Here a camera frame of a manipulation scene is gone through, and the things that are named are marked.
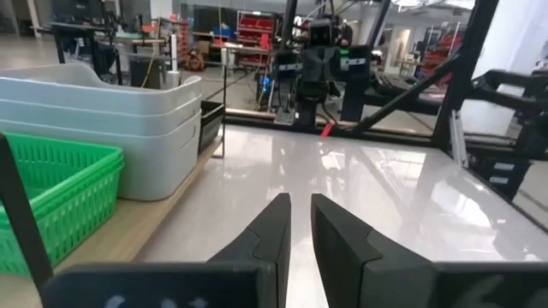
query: black crate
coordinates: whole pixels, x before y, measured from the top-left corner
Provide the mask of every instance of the black crate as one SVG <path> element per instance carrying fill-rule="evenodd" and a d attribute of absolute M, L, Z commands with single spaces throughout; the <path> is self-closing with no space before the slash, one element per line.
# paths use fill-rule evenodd
<path fill-rule="evenodd" d="M 200 147 L 198 153 L 207 148 L 219 134 L 223 122 L 223 104 L 202 101 L 202 120 L 200 128 Z"/>

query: red tape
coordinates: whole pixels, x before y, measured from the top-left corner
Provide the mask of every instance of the red tape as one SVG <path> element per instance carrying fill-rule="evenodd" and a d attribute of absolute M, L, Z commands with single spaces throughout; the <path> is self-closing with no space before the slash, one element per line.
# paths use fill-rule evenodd
<path fill-rule="evenodd" d="M 322 137 L 327 137 L 327 136 L 329 136 L 329 134 L 331 133 L 331 129 L 333 129 L 333 127 L 334 127 L 334 125 L 333 125 L 333 123 L 331 123 L 331 122 L 328 123 L 327 125 L 325 125 L 324 130 L 322 131 L 321 136 L 322 136 Z"/>

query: workbench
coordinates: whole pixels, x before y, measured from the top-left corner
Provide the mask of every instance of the workbench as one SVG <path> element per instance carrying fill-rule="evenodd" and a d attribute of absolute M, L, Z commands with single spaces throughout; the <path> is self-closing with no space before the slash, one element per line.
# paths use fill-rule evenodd
<path fill-rule="evenodd" d="M 134 261 L 165 217 L 179 204 L 182 195 L 196 180 L 221 142 L 221 137 L 217 137 L 202 151 L 193 171 L 170 197 L 155 202 L 119 199 L 113 216 L 69 254 L 55 268 L 55 272 L 76 264 Z M 0 275 L 0 307 L 41 307 L 38 292 L 30 277 Z"/>

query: white tabletop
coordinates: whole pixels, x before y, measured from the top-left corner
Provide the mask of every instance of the white tabletop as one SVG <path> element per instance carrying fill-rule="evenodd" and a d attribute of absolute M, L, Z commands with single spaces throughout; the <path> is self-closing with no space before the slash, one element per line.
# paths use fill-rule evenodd
<path fill-rule="evenodd" d="M 226 150 L 224 160 L 206 165 L 142 259 L 205 261 L 285 192 L 292 200 L 289 307 L 326 307 L 312 193 L 432 261 L 548 259 L 548 236 L 441 151 L 248 127 L 228 128 Z"/>

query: white plastic bin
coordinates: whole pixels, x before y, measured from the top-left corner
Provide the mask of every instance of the white plastic bin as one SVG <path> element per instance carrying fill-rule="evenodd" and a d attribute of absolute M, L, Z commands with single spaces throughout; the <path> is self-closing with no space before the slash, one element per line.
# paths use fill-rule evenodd
<path fill-rule="evenodd" d="M 174 131 L 155 137 L 96 133 L 0 120 L 0 131 L 121 146 L 126 166 L 118 195 L 142 201 L 167 198 L 196 165 L 201 112 Z"/>
<path fill-rule="evenodd" d="M 169 90 L 113 86 L 79 63 L 0 71 L 0 99 L 137 116 L 164 115 L 201 95 L 193 76 Z"/>
<path fill-rule="evenodd" d="M 201 97 L 163 115 L 131 115 L 78 110 L 0 99 L 0 120 L 80 129 L 98 133 L 158 136 L 169 133 L 200 112 Z"/>

